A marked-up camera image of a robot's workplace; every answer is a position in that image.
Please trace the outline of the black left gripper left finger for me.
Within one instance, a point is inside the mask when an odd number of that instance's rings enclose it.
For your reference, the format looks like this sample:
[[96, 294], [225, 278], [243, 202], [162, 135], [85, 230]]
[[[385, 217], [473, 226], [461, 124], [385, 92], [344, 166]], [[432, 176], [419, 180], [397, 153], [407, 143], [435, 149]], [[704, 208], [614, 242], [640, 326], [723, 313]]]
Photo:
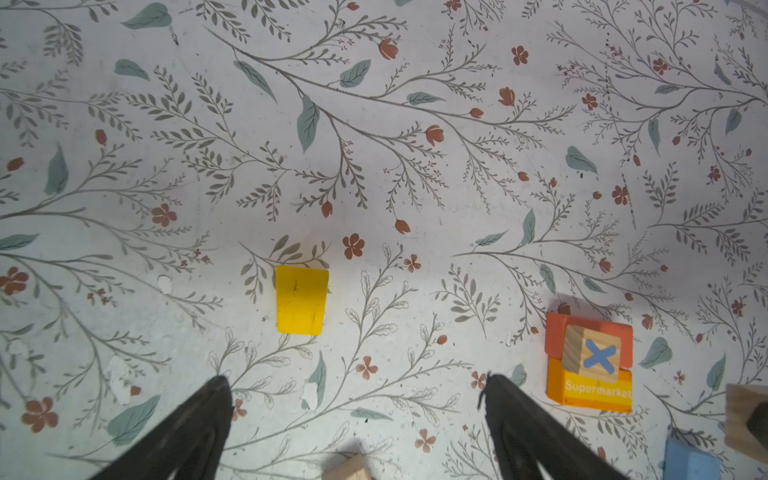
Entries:
[[230, 432], [228, 379], [211, 378], [96, 479], [213, 479]]

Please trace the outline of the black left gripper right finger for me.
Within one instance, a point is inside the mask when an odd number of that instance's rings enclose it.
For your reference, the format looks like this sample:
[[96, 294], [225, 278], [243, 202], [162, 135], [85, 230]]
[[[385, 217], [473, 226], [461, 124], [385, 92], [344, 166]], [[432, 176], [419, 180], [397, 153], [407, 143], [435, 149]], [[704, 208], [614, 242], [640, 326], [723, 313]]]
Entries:
[[626, 479], [509, 378], [490, 375], [479, 404], [485, 407], [502, 478]]

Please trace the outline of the orange supermarket wood block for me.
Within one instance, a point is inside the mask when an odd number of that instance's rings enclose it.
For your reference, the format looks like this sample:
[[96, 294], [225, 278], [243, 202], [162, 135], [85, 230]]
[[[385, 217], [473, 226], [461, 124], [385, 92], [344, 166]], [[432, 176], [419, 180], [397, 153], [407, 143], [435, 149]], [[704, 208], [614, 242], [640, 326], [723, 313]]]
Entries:
[[[620, 373], [617, 383], [584, 378], [563, 369], [561, 357], [568, 325], [586, 327], [621, 339]], [[628, 324], [549, 313], [545, 337], [545, 353], [548, 357], [547, 397], [564, 406], [630, 413], [633, 410], [633, 348], [633, 328]]]

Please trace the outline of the yellow wedge wood block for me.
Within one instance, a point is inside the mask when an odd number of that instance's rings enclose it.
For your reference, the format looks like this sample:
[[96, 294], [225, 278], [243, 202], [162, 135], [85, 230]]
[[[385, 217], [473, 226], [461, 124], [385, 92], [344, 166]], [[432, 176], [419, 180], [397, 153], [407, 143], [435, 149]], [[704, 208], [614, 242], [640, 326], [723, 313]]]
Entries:
[[326, 270], [276, 268], [277, 329], [281, 334], [319, 336], [322, 333], [328, 283]]

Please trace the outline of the letter F wood cube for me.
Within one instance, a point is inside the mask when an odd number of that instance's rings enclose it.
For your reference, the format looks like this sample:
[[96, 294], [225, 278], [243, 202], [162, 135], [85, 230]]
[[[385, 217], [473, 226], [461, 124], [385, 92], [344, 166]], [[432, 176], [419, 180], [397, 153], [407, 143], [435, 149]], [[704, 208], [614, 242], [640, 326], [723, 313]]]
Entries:
[[725, 443], [760, 463], [767, 463], [767, 387], [726, 386]]

